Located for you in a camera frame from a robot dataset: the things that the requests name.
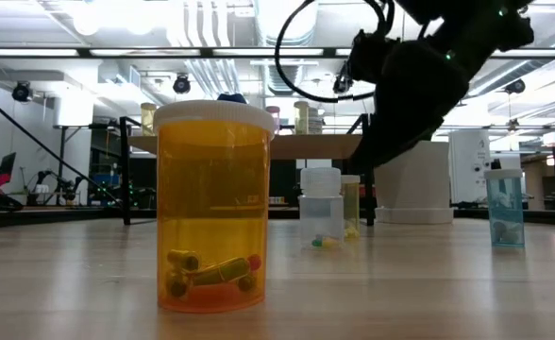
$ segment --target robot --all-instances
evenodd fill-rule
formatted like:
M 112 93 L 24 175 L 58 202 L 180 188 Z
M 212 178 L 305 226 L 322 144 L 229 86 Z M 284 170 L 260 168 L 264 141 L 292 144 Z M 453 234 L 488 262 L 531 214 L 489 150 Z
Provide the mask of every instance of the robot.
M 532 0 L 364 0 L 377 14 L 378 27 L 373 33 L 361 30 L 355 37 L 334 92 L 346 93 L 353 80 L 376 84 L 376 89 L 324 98 L 298 89 L 279 64 L 288 26 L 313 1 L 305 0 L 281 29 L 274 55 L 277 71 L 293 91 L 310 100 L 337 103 L 374 97 L 376 111 L 370 116 L 369 131 L 350 159 L 357 172 L 378 167 L 419 141 L 430 140 L 496 50 L 519 48 L 534 39 L 530 19 L 521 16 Z M 395 17 L 394 1 L 423 27 L 417 40 L 387 38 Z M 429 23 L 439 18 L 441 26 L 425 37 Z

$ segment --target blue object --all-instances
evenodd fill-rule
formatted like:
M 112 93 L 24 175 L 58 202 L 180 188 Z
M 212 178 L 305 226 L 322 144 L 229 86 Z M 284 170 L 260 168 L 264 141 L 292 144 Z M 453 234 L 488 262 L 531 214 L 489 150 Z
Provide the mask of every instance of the blue object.
M 246 99 L 244 98 L 243 95 L 236 93 L 236 94 L 226 94 L 226 93 L 221 93 L 219 95 L 219 97 L 217 98 L 217 100 L 223 100 L 223 101 L 231 101 L 231 102 L 235 102 L 235 103 L 242 103 L 242 104 L 248 104 L 246 102 Z
M 521 178 L 520 169 L 485 172 L 492 246 L 525 246 Z
M 120 185 L 120 176 L 118 175 L 97 174 L 92 176 L 92 180 L 97 184 Z

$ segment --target shelf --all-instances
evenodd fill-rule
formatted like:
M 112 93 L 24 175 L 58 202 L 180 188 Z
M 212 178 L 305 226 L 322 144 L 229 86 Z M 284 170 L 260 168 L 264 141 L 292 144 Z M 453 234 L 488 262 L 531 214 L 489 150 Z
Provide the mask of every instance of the shelf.
M 361 135 L 276 136 L 271 142 L 272 160 L 344 160 L 362 139 Z M 131 146 L 157 153 L 157 137 L 129 137 Z

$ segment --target white bottle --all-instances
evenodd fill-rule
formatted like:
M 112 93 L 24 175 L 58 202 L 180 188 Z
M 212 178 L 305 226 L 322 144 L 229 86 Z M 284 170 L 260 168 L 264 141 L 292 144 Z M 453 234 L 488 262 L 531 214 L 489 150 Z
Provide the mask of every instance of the white bottle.
M 345 238 L 341 170 L 307 168 L 300 173 L 301 242 L 304 248 L 340 248 Z

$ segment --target white lid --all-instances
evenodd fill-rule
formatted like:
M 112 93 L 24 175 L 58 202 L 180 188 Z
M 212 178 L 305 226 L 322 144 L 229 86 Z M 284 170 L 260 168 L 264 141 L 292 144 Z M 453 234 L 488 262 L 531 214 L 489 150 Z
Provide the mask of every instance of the white lid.
M 154 113 L 154 132 L 166 123 L 192 120 L 229 121 L 264 128 L 274 138 L 271 113 L 253 106 L 224 100 L 188 100 L 165 105 Z
M 300 188 L 305 196 L 338 196 L 341 192 L 341 170 L 333 167 L 305 168 L 300 172 Z
M 342 175 L 341 176 L 341 183 L 342 184 L 356 184 L 362 181 L 362 178 L 357 175 Z
M 523 171 L 521 169 L 487 170 L 484 176 L 485 179 L 520 179 L 523 177 Z

